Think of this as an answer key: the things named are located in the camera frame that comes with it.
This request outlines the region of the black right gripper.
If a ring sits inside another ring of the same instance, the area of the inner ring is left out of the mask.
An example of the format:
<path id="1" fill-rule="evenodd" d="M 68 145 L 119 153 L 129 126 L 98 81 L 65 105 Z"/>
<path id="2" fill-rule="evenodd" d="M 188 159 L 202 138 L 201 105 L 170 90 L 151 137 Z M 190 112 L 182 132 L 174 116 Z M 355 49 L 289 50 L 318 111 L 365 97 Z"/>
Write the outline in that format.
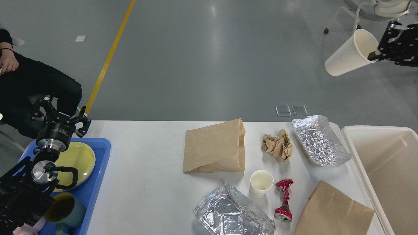
<path id="1" fill-rule="evenodd" d="M 402 23 L 392 20 L 388 23 L 383 36 L 377 47 L 377 51 L 370 52 L 367 56 L 369 61 L 394 61 L 395 65 L 418 67 L 418 24 L 409 24 L 406 29 Z M 394 39 L 397 43 L 395 53 L 389 51 L 393 47 Z"/>

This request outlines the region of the person's left hand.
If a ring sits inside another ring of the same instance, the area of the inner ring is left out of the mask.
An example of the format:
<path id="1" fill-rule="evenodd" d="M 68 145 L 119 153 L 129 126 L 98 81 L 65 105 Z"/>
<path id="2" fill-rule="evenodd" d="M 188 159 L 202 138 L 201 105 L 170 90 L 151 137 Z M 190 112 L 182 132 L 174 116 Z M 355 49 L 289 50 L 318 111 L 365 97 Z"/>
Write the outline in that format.
<path id="1" fill-rule="evenodd" d="M 19 67 L 19 62 L 15 57 L 15 53 L 12 49 L 4 48 L 1 49 L 1 75 L 11 71 L 15 71 Z"/>

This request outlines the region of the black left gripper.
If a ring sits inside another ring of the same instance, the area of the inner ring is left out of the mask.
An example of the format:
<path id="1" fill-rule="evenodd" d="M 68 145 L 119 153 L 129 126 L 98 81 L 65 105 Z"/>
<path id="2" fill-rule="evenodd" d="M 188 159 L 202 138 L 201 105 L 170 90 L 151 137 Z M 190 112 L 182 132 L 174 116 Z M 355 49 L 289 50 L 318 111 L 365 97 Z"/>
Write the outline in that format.
<path id="1" fill-rule="evenodd" d="M 85 113 L 87 106 L 82 106 L 78 116 L 69 119 L 69 124 L 57 123 L 59 114 L 52 104 L 53 100 L 53 96 L 37 99 L 34 103 L 30 120 L 47 122 L 43 124 L 36 139 L 37 147 L 40 149 L 50 148 L 61 153 L 69 148 L 73 133 L 78 137 L 84 137 L 87 134 L 92 120 Z"/>

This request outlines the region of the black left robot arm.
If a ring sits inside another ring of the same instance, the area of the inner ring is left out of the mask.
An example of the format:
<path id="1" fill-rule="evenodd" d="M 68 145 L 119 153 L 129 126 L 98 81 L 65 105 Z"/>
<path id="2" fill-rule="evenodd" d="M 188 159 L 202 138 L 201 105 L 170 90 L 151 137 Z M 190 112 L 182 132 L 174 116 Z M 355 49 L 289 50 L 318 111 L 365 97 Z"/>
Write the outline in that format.
<path id="1" fill-rule="evenodd" d="M 30 115 L 40 120 L 43 127 L 36 139 L 38 151 L 19 161 L 1 176 L 1 234 L 12 235 L 24 224 L 34 226 L 51 208 L 54 189 L 69 190 L 77 185 L 79 172 L 75 167 L 57 166 L 60 153 L 69 148 L 72 135 L 83 137 L 91 124 L 85 113 L 86 106 L 78 116 L 67 116 L 53 106 L 54 97 L 36 100 Z"/>

